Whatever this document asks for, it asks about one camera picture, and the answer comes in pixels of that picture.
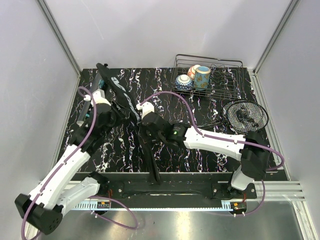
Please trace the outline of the black Crossway racket bag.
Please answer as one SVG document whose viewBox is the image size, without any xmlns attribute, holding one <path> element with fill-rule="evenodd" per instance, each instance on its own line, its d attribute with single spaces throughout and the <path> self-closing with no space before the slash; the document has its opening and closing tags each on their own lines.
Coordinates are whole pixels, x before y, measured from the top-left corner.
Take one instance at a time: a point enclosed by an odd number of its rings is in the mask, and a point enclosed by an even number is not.
<svg viewBox="0 0 320 240">
<path fill-rule="evenodd" d="M 97 63 L 96 67 L 101 78 L 115 93 L 116 102 L 125 110 L 129 110 L 129 119 L 134 124 L 134 131 L 138 136 L 139 145 L 143 153 L 142 159 L 149 172 L 149 179 L 152 183 L 159 184 L 161 180 L 160 173 L 155 162 L 154 154 L 152 153 L 150 142 L 147 140 L 147 136 L 142 130 L 142 117 L 138 113 L 135 101 L 127 88 L 120 84 L 117 77 L 113 76 L 107 64 Z"/>
</svg>

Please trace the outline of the black shuttlecock tube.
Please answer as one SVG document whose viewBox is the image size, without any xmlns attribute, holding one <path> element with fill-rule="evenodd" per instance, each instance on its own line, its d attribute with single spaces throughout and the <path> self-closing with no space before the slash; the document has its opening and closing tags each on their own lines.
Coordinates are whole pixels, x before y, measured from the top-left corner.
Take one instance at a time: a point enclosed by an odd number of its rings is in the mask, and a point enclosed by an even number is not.
<svg viewBox="0 0 320 240">
<path fill-rule="evenodd" d="M 98 89 L 101 89 L 101 90 L 105 89 L 105 82 L 103 81 L 100 73 L 96 74 L 89 91 L 93 94 Z M 91 97 L 88 94 L 86 94 L 84 98 L 83 108 L 80 111 L 79 117 L 76 121 L 76 124 L 79 127 L 85 122 L 87 118 L 90 117 L 91 108 L 92 108 Z"/>
</svg>

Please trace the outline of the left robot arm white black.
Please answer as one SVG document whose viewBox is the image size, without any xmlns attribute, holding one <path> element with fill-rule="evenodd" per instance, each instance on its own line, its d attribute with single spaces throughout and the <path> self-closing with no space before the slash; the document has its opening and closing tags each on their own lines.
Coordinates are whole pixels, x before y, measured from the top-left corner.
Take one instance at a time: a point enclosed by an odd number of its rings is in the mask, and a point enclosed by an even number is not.
<svg viewBox="0 0 320 240">
<path fill-rule="evenodd" d="M 66 185 L 97 149 L 112 128 L 129 118 L 128 109 L 115 102 L 96 102 L 90 117 L 78 128 L 64 154 L 29 194 L 19 194 L 14 203 L 22 218 L 44 235 L 51 234 L 63 217 L 83 200 L 110 193 L 109 180 L 93 171 L 71 189 Z"/>
</svg>

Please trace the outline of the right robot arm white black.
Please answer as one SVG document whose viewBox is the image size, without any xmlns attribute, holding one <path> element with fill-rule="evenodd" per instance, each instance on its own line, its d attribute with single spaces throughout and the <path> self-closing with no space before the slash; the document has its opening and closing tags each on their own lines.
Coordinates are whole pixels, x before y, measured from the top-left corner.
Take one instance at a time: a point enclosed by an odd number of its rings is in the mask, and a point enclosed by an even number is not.
<svg viewBox="0 0 320 240">
<path fill-rule="evenodd" d="M 232 198 L 239 198 L 249 184 L 266 176 L 270 153 L 257 146 L 261 138 L 255 132 L 244 136 L 196 130 L 188 124 L 170 124 L 155 112 L 143 114 L 141 125 L 148 137 L 167 146 L 205 150 L 239 161 L 240 166 L 227 185 L 228 195 Z"/>
</svg>

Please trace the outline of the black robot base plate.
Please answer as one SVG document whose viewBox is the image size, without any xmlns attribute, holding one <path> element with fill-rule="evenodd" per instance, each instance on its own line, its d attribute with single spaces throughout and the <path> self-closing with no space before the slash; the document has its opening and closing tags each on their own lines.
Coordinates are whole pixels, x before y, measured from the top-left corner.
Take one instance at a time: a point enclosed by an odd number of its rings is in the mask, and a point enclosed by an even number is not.
<svg viewBox="0 0 320 240">
<path fill-rule="evenodd" d="M 222 201 L 257 199 L 253 183 L 243 192 L 230 192 L 231 173 L 162 172 L 159 181 L 153 181 L 147 172 L 108 172 L 102 176 L 105 182 L 97 195 L 112 197 L 129 208 L 218 208 Z"/>
</svg>

